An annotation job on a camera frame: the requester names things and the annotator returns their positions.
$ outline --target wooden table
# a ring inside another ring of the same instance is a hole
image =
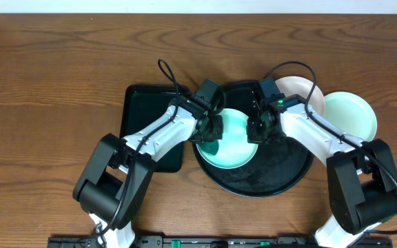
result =
[[[324,94],[349,91],[371,104],[397,166],[397,16],[0,14],[0,247],[92,231],[73,186],[99,139],[119,134],[125,89],[170,85],[158,58],[191,90],[304,61]],[[287,75],[310,78],[296,65],[274,76]],[[258,199],[214,184],[188,143],[183,160],[180,172],[154,175],[135,229],[308,234],[330,216],[318,160],[289,191]],[[397,217],[381,228],[397,228]]]

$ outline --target black cable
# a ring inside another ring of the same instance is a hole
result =
[[[164,66],[168,69],[168,72],[170,73],[170,75],[168,75],[168,74],[166,73],[166,71],[163,69],[161,63],[163,63]],[[177,110],[179,110],[179,85],[178,85],[178,83],[177,83],[177,81],[176,81],[176,78],[175,78],[175,76],[174,76],[174,73],[172,72],[170,66],[169,66],[169,65],[166,63],[166,61],[164,61],[163,59],[159,59],[159,60],[157,61],[157,64],[159,65],[159,68],[160,68],[160,70],[162,71],[162,73],[163,73],[171,82],[174,83],[174,87],[176,88],[177,104],[176,104],[176,107],[175,107],[175,109],[174,109],[174,113],[171,115],[171,117],[169,117],[169,119],[168,119],[166,122],[162,123],[160,126],[158,126],[157,128],[153,129],[150,133],[148,133],[147,135],[145,135],[145,136],[142,138],[141,142],[137,145],[136,150],[134,151],[133,156],[132,156],[131,164],[130,164],[129,169],[128,169],[128,175],[127,175],[127,178],[126,178],[126,180],[125,180],[125,184],[124,184],[124,186],[123,186],[123,190],[122,190],[122,194],[121,194],[119,203],[118,203],[118,205],[117,205],[117,207],[116,207],[116,210],[114,211],[114,215],[113,215],[111,221],[107,224],[107,226],[106,226],[104,229],[102,229],[101,231],[98,231],[96,227],[94,228],[94,235],[97,236],[97,237],[103,236],[103,235],[105,235],[105,234],[107,233],[107,231],[113,226],[113,223],[116,221],[117,216],[119,215],[119,212],[122,210],[123,203],[125,202],[125,196],[126,196],[126,192],[127,192],[127,189],[128,189],[128,185],[130,184],[130,178],[131,178],[131,175],[134,173],[134,165],[135,165],[135,163],[136,163],[136,159],[135,159],[135,158],[136,158],[136,156],[138,156],[140,149],[142,148],[142,146],[145,144],[145,142],[146,142],[153,134],[155,134],[155,133],[158,132],[160,129],[162,129],[163,127],[165,127],[168,123],[172,122],[172,121],[174,120],[174,118],[176,117],[176,115],[177,115]]]
[[[361,154],[363,154],[364,156],[366,156],[372,163],[374,163],[376,166],[379,167],[380,170],[382,170],[384,173],[386,173],[386,175],[388,175],[388,177],[390,178],[390,180],[393,182],[393,184],[396,186],[397,189],[397,182],[394,179],[393,175],[389,172],[389,170],[384,166],[384,164],[382,162],[380,162],[375,156],[371,155],[369,152],[367,152],[366,150],[364,150],[363,148],[361,148],[359,145],[347,140],[345,138],[345,136],[343,134],[337,134],[335,133],[333,130],[329,129],[328,127],[326,127],[325,125],[323,125],[320,121],[318,121],[313,115],[312,113],[309,111],[308,105],[309,105],[309,100],[310,97],[312,96],[312,93],[315,90],[316,87],[316,73],[315,71],[310,68],[308,65],[306,65],[305,63],[299,62],[299,61],[288,61],[288,62],[284,62],[281,63],[277,66],[275,66],[274,68],[272,68],[264,77],[264,79],[266,79],[274,70],[278,69],[279,67],[283,66],[283,65],[287,65],[287,64],[298,64],[298,65],[302,65],[304,67],[306,67],[311,73],[312,76],[314,77],[314,83],[312,85],[312,88],[309,91],[309,95],[307,96],[307,100],[304,104],[304,110],[307,113],[307,116],[310,117],[313,122],[315,122],[317,125],[319,125],[320,127],[322,127],[324,130],[327,130],[330,134],[332,134],[333,136],[335,136],[336,138],[340,139],[340,141],[344,141],[344,143],[352,146],[353,148],[355,148],[357,151],[359,151]],[[397,234],[397,230],[393,230],[393,231],[380,231],[380,230],[367,230],[365,231],[366,234],[382,234],[382,235],[394,235]]]
[[[220,90],[220,92],[221,92],[221,94],[222,94],[222,98],[223,98],[223,104],[222,104],[222,106],[221,107],[219,107],[217,110],[211,110],[210,111],[210,114],[211,115],[217,115],[217,114],[219,114],[222,110],[224,110],[225,109],[225,107],[226,107],[226,92],[225,92],[225,90],[222,88],[222,87],[218,87],[218,89]]]

